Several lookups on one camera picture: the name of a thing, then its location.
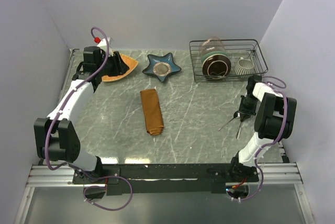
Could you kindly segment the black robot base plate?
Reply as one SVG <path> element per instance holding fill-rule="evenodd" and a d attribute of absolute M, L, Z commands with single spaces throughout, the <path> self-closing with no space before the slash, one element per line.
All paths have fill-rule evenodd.
<path fill-rule="evenodd" d="M 107 195 L 126 193 L 211 192 L 224 194 L 226 185 L 259 181 L 255 167 L 229 163 L 104 164 L 100 174 L 75 172 L 75 185 L 105 185 Z"/>

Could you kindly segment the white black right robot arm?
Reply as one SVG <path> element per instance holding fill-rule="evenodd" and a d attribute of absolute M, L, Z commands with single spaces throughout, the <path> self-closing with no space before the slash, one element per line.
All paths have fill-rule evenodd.
<path fill-rule="evenodd" d="M 231 160 L 229 176 L 241 181 L 256 171 L 264 153 L 293 131 L 297 100 L 278 91 L 278 85 L 265 83 L 262 76 L 248 78 L 247 93 L 241 97 L 239 112 L 255 116 L 254 134 L 247 145 Z"/>

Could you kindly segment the orange cloth napkin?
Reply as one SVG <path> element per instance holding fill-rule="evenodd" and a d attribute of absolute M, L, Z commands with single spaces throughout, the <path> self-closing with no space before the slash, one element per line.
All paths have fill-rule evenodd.
<path fill-rule="evenodd" d="M 151 136 L 160 135 L 164 123 L 156 89 L 142 90 L 140 96 L 147 133 Z"/>

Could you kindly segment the silver fork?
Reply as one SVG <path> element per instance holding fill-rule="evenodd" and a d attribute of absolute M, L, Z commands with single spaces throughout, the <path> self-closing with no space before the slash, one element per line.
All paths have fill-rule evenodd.
<path fill-rule="evenodd" d="M 240 120 L 239 128 L 238 128 L 238 131 L 237 131 L 237 134 L 236 134 L 236 139 L 240 138 L 242 124 L 243 124 L 243 121 Z"/>

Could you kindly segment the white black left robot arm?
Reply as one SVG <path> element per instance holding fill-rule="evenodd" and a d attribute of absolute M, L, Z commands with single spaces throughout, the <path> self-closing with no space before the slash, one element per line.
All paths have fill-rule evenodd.
<path fill-rule="evenodd" d="M 129 66 L 118 51 L 98 46 L 84 49 L 83 61 L 76 68 L 67 93 L 46 118 L 37 118 L 33 126 L 37 155 L 45 160 L 50 170 L 68 165 L 84 173 L 92 183 L 103 179 L 104 170 L 100 157 L 81 148 L 74 125 L 81 110 L 102 82 L 103 76 L 119 76 L 128 70 Z"/>

